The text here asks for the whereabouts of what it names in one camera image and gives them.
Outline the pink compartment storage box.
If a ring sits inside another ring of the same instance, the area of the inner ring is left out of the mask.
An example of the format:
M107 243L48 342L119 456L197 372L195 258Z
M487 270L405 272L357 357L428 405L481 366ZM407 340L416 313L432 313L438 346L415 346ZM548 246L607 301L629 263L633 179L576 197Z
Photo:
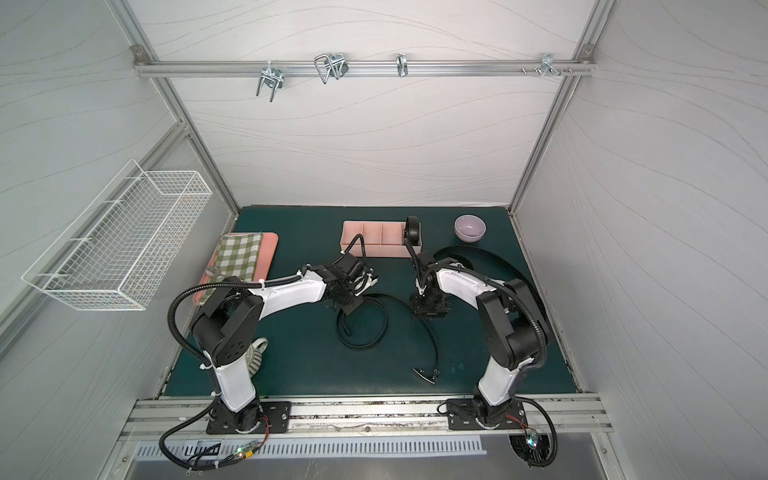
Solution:
M340 249L345 251L351 248L350 253L361 258L362 247L358 242L352 244L352 241L361 235L368 258L409 258L410 251L406 244L403 244L405 221L345 221L340 238ZM422 250L422 245L421 236L421 245L411 246L411 249L418 254Z

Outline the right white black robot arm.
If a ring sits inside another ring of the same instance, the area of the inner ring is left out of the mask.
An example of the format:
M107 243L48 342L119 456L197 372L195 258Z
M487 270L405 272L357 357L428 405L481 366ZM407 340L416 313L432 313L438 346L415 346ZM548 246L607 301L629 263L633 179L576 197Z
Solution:
M411 308L418 318L441 318L453 296L479 316L490 359L472 399L476 422L496 428L514 408L515 393L525 375L547 360L549 327L535 296L522 280L503 282L449 258L411 255L416 293Z

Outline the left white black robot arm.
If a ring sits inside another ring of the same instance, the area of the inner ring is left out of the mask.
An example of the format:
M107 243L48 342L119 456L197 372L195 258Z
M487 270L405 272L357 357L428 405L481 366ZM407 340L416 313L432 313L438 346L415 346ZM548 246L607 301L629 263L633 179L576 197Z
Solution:
M231 432L251 433L260 427L263 409L249 373L246 352L261 320L304 304L332 301L355 309L378 275L363 259L350 253L325 265L305 265L294 275L245 282L230 276L200 284L178 294L170 303L167 326L177 343L197 358L213 387L214 419ZM181 303L193 294L212 292L191 324L190 343L177 325Z

